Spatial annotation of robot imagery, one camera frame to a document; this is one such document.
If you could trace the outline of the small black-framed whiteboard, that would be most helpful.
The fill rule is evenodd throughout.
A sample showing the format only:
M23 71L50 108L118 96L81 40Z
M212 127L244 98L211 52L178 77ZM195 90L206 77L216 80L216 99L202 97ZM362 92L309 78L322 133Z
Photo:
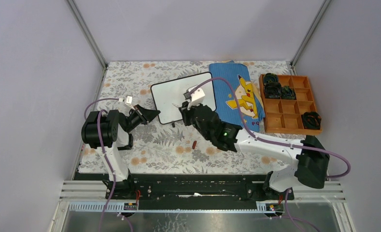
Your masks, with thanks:
M191 87L211 79L210 72L203 72L187 77L168 80L151 86L151 93L155 108L161 113L158 115L160 124L166 125L182 120L179 109L172 103L182 105L185 101L184 93Z

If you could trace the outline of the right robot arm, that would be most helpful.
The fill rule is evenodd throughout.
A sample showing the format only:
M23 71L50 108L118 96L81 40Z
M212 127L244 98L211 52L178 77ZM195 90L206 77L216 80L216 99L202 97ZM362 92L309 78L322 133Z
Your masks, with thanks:
M265 134L249 133L239 125L222 121L210 107L183 102L179 112L186 126L193 126L204 139L222 151L250 152L283 161L288 166L267 174L262 192L275 199L289 188L307 186L322 189L330 156L321 151L321 144L313 136L304 140L287 139Z

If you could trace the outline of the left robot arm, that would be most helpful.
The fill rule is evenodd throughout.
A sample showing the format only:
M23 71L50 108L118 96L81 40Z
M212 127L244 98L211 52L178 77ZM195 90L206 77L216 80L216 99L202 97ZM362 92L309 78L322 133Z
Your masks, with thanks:
M101 155L109 175L109 180L104 183L110 189L117 189L125 199L135 194L135 186L120 151L131 150L134 142L132 131L139 125L152 122L159 114L159 110L135 105L128 115L118 110L100 110L86 116L81 130L82 141Z

